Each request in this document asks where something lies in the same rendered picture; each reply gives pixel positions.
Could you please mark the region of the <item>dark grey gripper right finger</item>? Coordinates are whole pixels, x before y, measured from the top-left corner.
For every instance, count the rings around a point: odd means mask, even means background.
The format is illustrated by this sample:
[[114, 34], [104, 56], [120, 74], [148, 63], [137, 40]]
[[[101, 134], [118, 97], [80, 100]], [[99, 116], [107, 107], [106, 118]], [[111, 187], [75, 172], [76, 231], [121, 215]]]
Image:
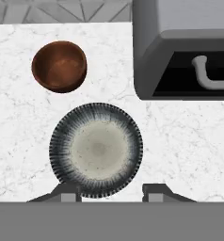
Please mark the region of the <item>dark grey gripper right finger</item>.
[[172, 192], [166, 184], [144, 184], [142, 192], [143, 202], [194, 202], [194, 200]]

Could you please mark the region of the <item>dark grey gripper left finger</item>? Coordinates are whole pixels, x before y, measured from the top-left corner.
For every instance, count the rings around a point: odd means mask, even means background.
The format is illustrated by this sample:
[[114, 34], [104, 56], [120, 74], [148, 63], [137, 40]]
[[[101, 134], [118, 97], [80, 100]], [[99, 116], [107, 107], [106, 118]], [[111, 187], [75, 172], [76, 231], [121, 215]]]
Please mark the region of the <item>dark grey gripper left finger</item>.
[[81, 202], [81, 190], [80, 186], [74, 183], [58, 184], [51, 193], [39, 196], [33, 201], [45, 201], [45, 202]]

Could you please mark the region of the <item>large grey striped bowl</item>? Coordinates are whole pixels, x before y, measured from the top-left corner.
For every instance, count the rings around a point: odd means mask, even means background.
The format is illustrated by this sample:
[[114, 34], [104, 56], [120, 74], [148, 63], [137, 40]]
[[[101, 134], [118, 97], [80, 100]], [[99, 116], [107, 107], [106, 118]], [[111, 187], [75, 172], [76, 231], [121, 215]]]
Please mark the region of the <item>large grey striped bowl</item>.
[[52, 170], [86, 198], [111, 196], [132, 182], [143, 157], [133, 118], [107, 103], [77, 106], [56, 125], [49, 144]]

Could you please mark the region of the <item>small brown wooden bowl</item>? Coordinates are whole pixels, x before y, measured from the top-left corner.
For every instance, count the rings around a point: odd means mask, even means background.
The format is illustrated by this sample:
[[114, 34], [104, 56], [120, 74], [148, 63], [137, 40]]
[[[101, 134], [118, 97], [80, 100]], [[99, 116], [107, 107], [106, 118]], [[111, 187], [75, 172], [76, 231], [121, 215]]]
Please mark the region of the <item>small brown wooden bowl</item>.
[[55, 93], [79, 88], [88, 70], [84, 51], [75, 43], [58, 40], [44, 45], [34, 55], [31, 71], [35, 80]]

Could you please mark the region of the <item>grey microwave oven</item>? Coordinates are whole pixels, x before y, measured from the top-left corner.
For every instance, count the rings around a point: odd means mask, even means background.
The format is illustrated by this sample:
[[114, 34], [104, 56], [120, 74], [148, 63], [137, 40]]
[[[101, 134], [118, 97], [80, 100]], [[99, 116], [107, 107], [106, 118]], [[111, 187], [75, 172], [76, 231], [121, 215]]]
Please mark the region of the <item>grey microwave oven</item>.
[[207, 56], [212, 80], [224, 80], [224, 0], [133, 0], [134, 87], [143, 101], [224, 100], [203, 88], [192, 59]]

